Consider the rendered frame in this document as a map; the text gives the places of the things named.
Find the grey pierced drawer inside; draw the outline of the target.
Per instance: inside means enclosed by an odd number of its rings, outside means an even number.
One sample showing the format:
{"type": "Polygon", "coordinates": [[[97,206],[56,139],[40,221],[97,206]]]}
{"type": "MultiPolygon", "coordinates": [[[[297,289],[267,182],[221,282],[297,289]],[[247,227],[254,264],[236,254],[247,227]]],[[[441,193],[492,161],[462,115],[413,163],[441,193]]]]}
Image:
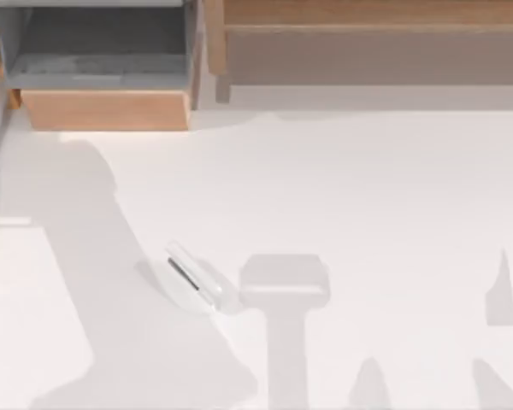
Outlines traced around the grey pierced drawer inside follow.
{"type": "Polygon", "coordinates": [[[21,90],[181,91],[197,0],[0,0],[0,53],[21,90]]]}

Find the white stapler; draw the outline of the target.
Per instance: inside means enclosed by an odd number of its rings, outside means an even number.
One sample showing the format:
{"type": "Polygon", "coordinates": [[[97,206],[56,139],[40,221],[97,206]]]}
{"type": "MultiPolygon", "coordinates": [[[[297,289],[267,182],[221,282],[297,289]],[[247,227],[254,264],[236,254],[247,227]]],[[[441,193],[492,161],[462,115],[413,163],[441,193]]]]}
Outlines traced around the white stapler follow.
{"type": "Polygon", "coordinates": [[[179,243],[169,244],[166,253],[169,266],[197,292],[208,310],[234,315],[242,309],[238,288],[209,262],[179,243]]]}

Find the pale wooden drawer front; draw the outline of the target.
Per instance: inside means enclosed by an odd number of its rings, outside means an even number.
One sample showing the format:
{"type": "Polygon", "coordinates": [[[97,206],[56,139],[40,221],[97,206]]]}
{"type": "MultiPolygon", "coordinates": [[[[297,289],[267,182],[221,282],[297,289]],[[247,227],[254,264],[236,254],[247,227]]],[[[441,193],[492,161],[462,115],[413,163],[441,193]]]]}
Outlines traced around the pale wooden drawer front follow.
{"type": "Polygon", "coordinates": [[[23,90],[21,99],[40,131],[185,131],[192,111],[186,91],[23,90]]]}

